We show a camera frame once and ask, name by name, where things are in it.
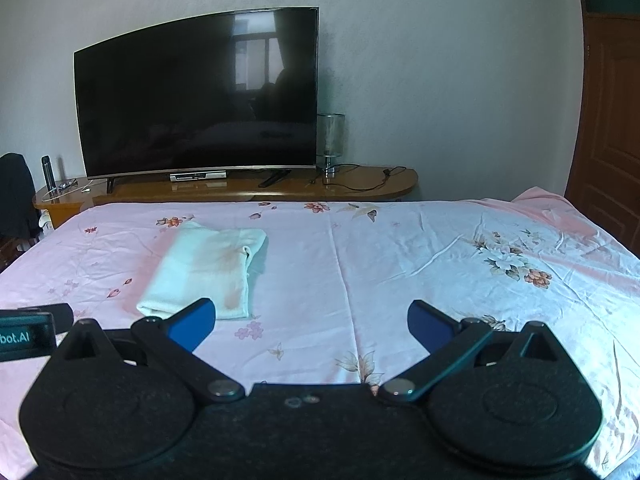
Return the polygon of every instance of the brown door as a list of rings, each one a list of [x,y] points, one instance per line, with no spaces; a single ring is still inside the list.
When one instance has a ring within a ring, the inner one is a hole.
[[[584,36],[580,129],[566,197],[640,256],[640,16],[585,12]]]

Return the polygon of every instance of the white wall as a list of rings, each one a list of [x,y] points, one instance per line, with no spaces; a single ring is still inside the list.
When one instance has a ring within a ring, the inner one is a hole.
[[[0,0],[0,153],[22,153],[36,187],[43,155],[84,174],[74,51],[186,16],[295,5],[320,7],[319,107],[348,115],[344,160],[414,167],[425,199],[564,191],[577,0]]]

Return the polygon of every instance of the flat screen tv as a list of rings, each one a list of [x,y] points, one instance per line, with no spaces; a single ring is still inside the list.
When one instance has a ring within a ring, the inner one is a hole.
[[[315,165],[315,7],[143,28],[79,50],[74,70],[88,177]]]

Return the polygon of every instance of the folded towel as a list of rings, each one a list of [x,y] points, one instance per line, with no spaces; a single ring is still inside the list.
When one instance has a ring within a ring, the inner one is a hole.
[[[261,229],[213,231],[183,223],[137,309],[165,319],[209,298],[217,319],[249,316],[247,270],[265,238]]]

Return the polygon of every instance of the floral bedspread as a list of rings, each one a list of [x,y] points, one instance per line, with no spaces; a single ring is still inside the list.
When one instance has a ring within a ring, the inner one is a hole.
[[[563,198],[513,202],[165,203],[91,208],[0,274],[0,308],[68,303],[76,318],[130,326],[175,232],[260,227],[250,319],[220,321],[196,350],[249,390],[261,381],[363,382],[375,392],[427,353],[406,326],[422,299],[496,330],[538,319],[600,398],[588,465],[606,475],[639,447],[640,261]],[[0,474],[32,466],[20,402],[45,358],[0,363]]]

